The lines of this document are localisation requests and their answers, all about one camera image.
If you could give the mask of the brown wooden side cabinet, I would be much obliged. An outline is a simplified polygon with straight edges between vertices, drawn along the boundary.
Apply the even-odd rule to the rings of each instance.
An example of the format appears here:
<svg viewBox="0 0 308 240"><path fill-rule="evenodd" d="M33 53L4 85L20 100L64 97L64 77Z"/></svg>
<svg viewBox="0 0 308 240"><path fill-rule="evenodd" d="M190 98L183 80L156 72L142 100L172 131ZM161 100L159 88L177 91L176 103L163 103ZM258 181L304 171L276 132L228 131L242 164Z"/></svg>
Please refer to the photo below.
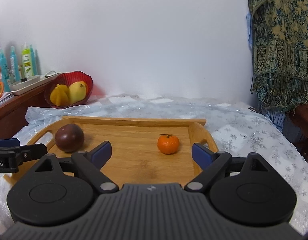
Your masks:
<svg viewBox="0 0 308 240"><path fill-rule="evenodd" d="M29 107L48 107L44 99L44 91L57 76L53 76L46 83L16 95L0 105L0 139L13 137L21 128L27 126L25 114Z"/></svg>

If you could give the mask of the yellow mango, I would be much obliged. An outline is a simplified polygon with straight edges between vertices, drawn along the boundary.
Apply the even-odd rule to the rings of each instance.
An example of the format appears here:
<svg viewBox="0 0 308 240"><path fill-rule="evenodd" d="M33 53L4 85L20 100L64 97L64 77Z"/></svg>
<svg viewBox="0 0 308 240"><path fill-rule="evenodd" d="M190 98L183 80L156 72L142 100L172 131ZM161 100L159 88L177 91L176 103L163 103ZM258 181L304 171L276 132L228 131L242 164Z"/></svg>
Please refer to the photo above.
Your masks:
<svg viewBox="0 0 308 240"><path fill-rule="evenodd" d="M77 103L83 100L87 94L87 84L84 81L77 81L72 83L69 88L69 102L70 104Z"/></svg>

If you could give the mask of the dark purple round fruit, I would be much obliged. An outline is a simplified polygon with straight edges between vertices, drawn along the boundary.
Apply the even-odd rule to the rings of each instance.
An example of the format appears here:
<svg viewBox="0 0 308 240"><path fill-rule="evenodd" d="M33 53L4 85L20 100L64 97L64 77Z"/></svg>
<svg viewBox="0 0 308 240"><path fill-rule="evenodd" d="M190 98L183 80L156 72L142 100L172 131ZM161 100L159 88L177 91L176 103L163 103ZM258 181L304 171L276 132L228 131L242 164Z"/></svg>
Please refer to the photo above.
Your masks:
<svg viewBox="0 0 308 240"><path fill-rule="evenodd" d="M55 134L56 146L63 152L77 151L84 143L83 130L76 124L67 124L60 127Z"/></svg>

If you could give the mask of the red fruit bowl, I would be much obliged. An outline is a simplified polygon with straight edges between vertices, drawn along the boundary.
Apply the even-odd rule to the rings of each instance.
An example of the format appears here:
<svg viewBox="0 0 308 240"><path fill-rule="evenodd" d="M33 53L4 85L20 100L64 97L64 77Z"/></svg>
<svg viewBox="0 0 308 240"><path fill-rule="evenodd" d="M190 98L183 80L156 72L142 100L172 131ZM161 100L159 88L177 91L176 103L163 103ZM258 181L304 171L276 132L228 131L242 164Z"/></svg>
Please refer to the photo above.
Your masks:
<svg viewBox="0 0 308 240"><path fill-rule="evenodd" d="M58 109L83 105L92 94L93 84L92 77L81 71L62 73L47 86L44 98Z"/></svg>

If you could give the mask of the green white tube bottle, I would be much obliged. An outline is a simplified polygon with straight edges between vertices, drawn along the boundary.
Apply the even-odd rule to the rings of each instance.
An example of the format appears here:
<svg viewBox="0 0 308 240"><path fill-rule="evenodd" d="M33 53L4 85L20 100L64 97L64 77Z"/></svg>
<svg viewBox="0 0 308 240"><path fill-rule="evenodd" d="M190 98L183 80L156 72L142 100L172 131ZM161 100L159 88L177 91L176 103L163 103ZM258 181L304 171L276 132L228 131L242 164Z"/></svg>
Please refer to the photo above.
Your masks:
<svg viewBox="0 0 308 240"><path fill-rule="evenodd" d="M33 63L29 46L25 43L22 47L22 64L26 78L34 76Z"/></svg>

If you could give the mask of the teal bottle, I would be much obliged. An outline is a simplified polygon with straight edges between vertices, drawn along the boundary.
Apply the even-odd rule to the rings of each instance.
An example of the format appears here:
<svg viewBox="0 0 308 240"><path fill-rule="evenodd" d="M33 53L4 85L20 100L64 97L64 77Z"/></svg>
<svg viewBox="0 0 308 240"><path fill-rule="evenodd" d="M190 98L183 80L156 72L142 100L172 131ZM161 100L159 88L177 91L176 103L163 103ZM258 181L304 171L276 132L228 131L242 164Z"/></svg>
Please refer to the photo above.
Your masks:
<svg viewBox="0 0 308 240"><path fill-rule="evenodd" d="M15 82L18 82L21 80L21 77L20 77L20 73L18 69L17 55L16 55L14 46L11 46L10 63L11 63L11 70L14 76L14 80Z"/></svg>

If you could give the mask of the blue cloth behind shawl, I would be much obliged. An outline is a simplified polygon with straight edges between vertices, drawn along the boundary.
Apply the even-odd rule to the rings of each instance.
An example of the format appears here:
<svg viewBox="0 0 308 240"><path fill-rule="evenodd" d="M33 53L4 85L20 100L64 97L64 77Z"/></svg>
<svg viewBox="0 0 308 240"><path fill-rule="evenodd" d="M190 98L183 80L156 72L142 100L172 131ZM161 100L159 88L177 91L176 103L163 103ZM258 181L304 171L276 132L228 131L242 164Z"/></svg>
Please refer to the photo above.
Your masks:
<svg viewBox="0 0 308 240"><path fill-rule="evenodd" d="M252 17L251 17L250 12L246 14L245 19L247 21L248 46L249 46L250 52L252 53L253 52L253 31L252 31Z"/></svg>

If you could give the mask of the wooden bamboo tray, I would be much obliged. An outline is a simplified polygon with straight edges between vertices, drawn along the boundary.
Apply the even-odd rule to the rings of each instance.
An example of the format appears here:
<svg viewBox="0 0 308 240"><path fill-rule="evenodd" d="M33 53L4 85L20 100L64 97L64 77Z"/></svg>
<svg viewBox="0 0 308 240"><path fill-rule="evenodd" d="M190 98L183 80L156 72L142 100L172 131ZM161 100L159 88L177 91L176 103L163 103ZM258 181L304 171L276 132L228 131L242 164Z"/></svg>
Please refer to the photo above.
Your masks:
<svg viewBox="0 0 308 240"><path fill-rule="evenodd" d="M191 148L195 142L207 144L212 152L218 147L204 128L205 119L134 119L64 116L39 131L29 144L41 141L46 133L54 135L66 124L77 124L85 134L83 150L90 151L103 141L112 145L112 156L101 172L118 186L125 183L187 184L200 174L201 168L193 161ZM160 134L179 138L176 154L165 155L157 148Z"/></svg>

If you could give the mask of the white rectangular tray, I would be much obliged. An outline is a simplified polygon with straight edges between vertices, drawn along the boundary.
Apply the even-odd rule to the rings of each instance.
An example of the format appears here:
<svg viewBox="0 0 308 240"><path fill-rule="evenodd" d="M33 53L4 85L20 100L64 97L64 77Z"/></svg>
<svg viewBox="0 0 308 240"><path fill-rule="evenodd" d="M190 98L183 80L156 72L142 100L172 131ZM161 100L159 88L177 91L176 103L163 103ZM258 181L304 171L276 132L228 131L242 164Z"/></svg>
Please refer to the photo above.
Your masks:
<svg viewBox="0 0 308 240"><path fill-rule="evenodd" d="M35 75L28 77L26 81L17 81L14 85L10 86L10 93L12 95L22 95L39 86L40 80L41 76Z"/></svg>

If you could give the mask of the small orange mandarin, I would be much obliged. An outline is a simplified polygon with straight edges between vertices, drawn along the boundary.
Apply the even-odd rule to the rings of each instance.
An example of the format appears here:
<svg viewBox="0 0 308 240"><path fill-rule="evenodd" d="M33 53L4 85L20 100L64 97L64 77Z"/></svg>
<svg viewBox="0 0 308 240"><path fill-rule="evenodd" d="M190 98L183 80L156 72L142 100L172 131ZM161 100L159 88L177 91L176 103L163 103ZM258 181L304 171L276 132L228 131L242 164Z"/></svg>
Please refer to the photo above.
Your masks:
<svg viewBox="0 0 308 240"><path fill-rule="evenodd" d="M180 145L179 138L172 134L161 134L157 140L157 148L163 154L174 154Z"/></svg>

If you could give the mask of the patterned green fringed shawl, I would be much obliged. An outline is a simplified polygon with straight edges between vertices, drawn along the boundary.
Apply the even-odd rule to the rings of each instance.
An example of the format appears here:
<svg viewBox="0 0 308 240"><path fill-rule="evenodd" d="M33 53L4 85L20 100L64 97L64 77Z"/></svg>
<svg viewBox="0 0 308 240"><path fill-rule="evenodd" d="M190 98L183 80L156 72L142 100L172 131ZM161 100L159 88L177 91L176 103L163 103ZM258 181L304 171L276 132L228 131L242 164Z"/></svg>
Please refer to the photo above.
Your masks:
<svg viewBox="0 0 308 240"><path fill-rule="evenodd" d="M308 0L248 0L253 83L261 107L308 104Z"/></svg>

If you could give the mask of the white snowflake table cloth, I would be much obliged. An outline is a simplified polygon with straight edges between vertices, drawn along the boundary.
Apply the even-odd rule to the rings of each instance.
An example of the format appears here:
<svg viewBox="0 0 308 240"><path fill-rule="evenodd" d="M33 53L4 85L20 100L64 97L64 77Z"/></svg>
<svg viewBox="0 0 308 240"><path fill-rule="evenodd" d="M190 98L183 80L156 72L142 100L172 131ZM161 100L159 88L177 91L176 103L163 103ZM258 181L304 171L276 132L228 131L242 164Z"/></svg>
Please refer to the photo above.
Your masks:
<svg viewBox="0 0 308 240"><path fill-rule="evenodd" d="M261 114L243 102L219 103L212 99L146 98L117 95L99 99L92 96L85 105L67 109L46 108L40 100L0 116L0 138L17 138L26 144L40 130L65 115L114 118L206 119L206 129L220 150L236 157L257 152L296 191L298 202L291 225L300 233L308 231L308 163L296 147Z"/></svg>

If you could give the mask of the yellow star fruit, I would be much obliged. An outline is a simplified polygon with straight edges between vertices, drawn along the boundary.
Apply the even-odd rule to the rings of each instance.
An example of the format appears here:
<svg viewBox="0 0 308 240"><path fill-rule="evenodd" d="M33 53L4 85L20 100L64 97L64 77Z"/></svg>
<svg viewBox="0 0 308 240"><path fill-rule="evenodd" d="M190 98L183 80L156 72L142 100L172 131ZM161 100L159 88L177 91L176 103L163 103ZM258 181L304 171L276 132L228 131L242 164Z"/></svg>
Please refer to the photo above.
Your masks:
<svg viewBox="0 0 308 240"><path fill-rule="evenodd" d="M57 84L50 94L50 101L58 107L69 106L69 89L66 85Z"/></svg>

